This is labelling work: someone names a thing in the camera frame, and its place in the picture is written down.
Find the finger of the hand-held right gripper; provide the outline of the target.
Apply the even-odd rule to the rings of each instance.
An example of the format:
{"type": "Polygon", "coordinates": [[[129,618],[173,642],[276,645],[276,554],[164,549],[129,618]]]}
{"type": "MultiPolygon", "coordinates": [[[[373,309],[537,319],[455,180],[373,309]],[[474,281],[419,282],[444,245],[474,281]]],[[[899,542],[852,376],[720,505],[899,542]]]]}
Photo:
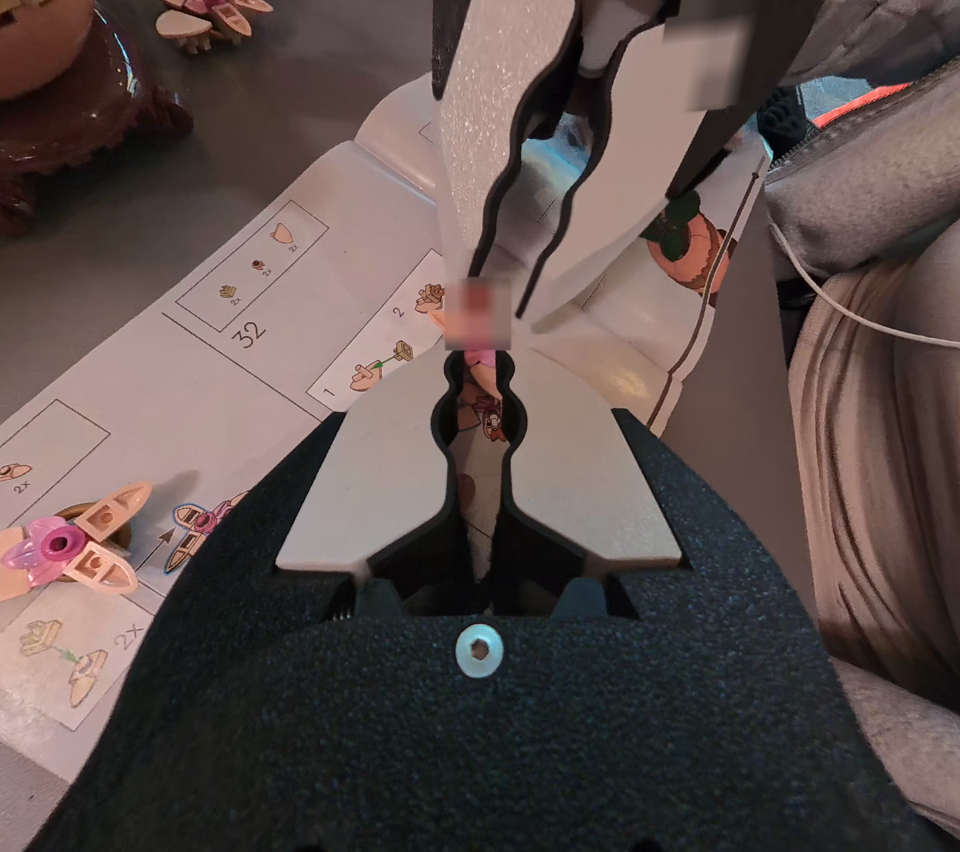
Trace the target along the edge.
{"type": "Polygon", "coordinates": [[[516,317],[551,315],[611,265],[666,206],[714,105],[714,25],[666,0],[580,0],[582,54],[571,113],[588,115],[589,160],[563,199],[516,317]]]}
{"type": "Polygon", "coordinates": [[[438,113],[446,174],[438,220],[450,283],[483,273],[523,141],[550,110],[552,75],[569,56],[578,17],[576,0],[469,2],[438,113]]]}

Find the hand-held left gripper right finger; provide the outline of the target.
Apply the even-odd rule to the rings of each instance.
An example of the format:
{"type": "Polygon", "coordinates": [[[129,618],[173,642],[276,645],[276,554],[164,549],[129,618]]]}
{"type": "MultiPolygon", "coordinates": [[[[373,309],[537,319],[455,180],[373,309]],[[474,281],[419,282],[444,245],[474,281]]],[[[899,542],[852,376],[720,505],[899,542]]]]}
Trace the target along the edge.
{"type": "Polygon", "coordinates": [[[678,565],[682,551],[609,402],[538,353],[512,353],[512,504],[588,565],[678,565]]]}

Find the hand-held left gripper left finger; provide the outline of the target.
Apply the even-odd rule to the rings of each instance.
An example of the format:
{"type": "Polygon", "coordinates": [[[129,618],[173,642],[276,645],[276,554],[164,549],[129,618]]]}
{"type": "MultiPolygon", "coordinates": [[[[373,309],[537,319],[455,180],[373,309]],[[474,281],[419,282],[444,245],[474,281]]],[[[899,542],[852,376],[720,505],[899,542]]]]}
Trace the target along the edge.
{"type": "Polygon", "coordinates": [[[448,352],[425,352],[360,396],[276,557],[280,570],[373,574],[374,559],[436,518],[449,458],[431,417],[449,392],[448,352]]]}

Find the grey desk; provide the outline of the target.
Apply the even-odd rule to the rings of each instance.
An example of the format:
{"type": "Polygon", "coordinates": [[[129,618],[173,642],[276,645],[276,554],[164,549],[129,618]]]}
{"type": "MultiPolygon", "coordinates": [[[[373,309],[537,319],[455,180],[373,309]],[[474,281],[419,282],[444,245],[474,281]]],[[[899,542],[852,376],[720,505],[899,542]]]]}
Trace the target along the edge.
{"type": "MultiPolygon", "coordinates": [[[[389,92],[430,64],[431,0],[267,0],[256,37],[197,57],[151,0],[101,0],[192,135],[133,140],[45,181],[38,225],[2,239],[2,420],[239,232],[389,92]]],[[[764,195],[663,438],[738,512],[812,606],[764,195]]]]}

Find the building instruction booklet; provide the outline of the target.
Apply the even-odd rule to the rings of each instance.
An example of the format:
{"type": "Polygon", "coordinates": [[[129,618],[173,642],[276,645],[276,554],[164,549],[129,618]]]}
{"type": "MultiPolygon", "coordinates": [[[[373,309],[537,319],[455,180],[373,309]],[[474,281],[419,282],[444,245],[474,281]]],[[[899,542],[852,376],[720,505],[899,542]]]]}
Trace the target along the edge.
{"type": "MultiPolygon", "coordinates": [[[[392,400],[424,398],[421,370],[448,356],[434,318],[439,251],[430,78],[387,96],[356,137],[314,162],[177,288],[104,341],[2,426],[2,526],[89,508],[147,480],[126,562],[138,586],[111,595],[65,577],[2,602],[2,740],[77,775],[166,595],[246,491],[331,413],[361,403],[374,447],[361,476],[414,435],[392,400]]],[[[588,424],[599,399],[656,435],[714,322],[719,288],[770,157],[756,133],[696,187],[690,247],[675,263],[644,238],[542,331],[515,334],[513,379],[529,424],[519,476],[559,469],[537,493],[548,519],[584,518],[566,486],[624,474],[588,424]]]]}

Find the person in beige clothes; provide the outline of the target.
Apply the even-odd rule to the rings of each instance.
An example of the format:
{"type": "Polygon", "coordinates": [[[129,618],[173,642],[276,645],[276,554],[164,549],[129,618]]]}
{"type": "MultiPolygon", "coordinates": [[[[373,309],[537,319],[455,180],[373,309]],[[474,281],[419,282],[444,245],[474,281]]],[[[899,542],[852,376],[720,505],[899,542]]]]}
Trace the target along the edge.
{"type": "Polygon", "coordinates": [[[816,618],[900,791],[958,850],[958,0],[824,0],[786,87],[908,83],[774,162],[816,618]]]}

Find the brick orchid in pink pot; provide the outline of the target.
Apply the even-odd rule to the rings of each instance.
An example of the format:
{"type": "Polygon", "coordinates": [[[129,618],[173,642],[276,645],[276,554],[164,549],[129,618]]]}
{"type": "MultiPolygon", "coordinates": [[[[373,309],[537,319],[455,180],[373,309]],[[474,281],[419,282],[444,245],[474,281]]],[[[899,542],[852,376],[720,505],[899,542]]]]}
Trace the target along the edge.
{"type": "Polygon", "coordinates": [[[95,0],[1,0],[1,230],[35,218],[36,179],[128,134],[183,137],[194,119],[95,0]]]}

